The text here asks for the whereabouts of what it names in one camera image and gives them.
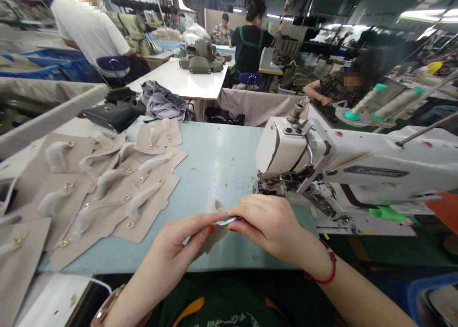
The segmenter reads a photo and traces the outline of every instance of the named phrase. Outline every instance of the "red string bracelet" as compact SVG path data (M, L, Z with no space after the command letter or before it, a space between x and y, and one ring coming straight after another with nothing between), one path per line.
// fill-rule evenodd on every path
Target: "red string bracelet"
M325 243L323 240L320 239L320 241L324 245L324 247L326 247L326 249L328 250L329 256L331 257L331 260L333 261L333 273L331 274L331 277L329 277L328 280L319 281L318 279L313 278L311 275L309 275L307 272L304 271L304 278L306 280L313 280L313 281L317 282L318 284L324 284L325 285L325 284L331 283L335 278L335 263L337 262L337 259L335 258L335 253L333 252L331 247L327 243Z

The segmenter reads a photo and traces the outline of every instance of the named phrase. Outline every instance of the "orange nail polish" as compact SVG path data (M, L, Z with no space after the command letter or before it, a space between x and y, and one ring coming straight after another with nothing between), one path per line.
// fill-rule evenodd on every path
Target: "orange nail polish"
M215 230L215 228L216 228L216 226L213 226L213 225L212 226L208 226L208 231L207 231L208 235L212 234L213 231Z

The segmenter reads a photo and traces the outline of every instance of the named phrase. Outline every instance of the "white t-shirt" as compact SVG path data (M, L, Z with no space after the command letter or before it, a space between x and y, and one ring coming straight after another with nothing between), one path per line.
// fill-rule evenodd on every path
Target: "white t-shirt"
M113 21L101 10L83 0L54 0L51 11L60 35L75 41L90 64L106 77L116 77L114 71L104 71L96 60L106 56L119 56L130 47ZM118 71L124 77L124 71Z

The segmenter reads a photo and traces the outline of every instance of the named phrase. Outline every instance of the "blue stool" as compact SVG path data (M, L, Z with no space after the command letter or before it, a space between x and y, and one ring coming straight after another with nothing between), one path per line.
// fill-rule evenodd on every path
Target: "blue stool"
M262 81L261 73L242 73L239 76L239 82L248 85L257 85L260 88Z
M124 86L126 83L129 83L130 77L127 74L127 69L130 68L130 60L124 56L109 56L109 57L102 57L96 60L97 65L105 71L114 71L116 73L117 80L114 78L105 77L104 78L108 81L115 81ZM118 71L124 71L125 76L120 77L118 75Z

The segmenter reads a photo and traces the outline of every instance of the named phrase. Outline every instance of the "sewing machine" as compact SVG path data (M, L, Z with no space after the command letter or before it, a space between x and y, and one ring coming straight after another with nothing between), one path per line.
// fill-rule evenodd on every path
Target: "sewing machine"
M146 25L140 14L128 15L112 11L107 11L106 14L123 34L128 35L125 38L127 43L141 56L156 54L163 50L146 38Z
M268 120L256 151L255 193L314 205L323 221L345 220L357 234L352 217L369 208L433 214L425 202L458 187L458 137L443 129L400 147L396 142L423 127L387 135L325 129L317 120L301 120L303 110L297 104L287 118Z

